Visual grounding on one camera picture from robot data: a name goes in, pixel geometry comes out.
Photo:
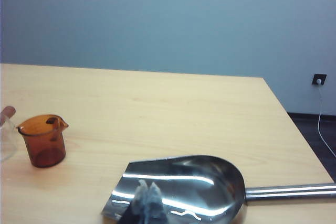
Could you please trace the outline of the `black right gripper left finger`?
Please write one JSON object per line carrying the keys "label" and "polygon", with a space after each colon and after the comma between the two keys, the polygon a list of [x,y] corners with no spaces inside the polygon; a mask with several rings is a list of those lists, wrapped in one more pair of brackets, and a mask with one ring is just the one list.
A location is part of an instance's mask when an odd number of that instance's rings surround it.
{"label": "black right gripper left finger", "polygon": [[139,180],[134,198],[122,216],[122,223],[144,223],[144,207],[148,186],[144,180]]}

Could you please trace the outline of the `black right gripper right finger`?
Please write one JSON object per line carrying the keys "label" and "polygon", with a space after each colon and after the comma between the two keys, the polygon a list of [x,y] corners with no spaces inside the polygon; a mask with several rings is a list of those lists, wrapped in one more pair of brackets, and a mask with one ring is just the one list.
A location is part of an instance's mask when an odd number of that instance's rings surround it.
{"label": "black right gripper right finger", "polygon": [[152,183],[145,204],[145,223],[168,223],[162,203],[162,194],[156,183]]}

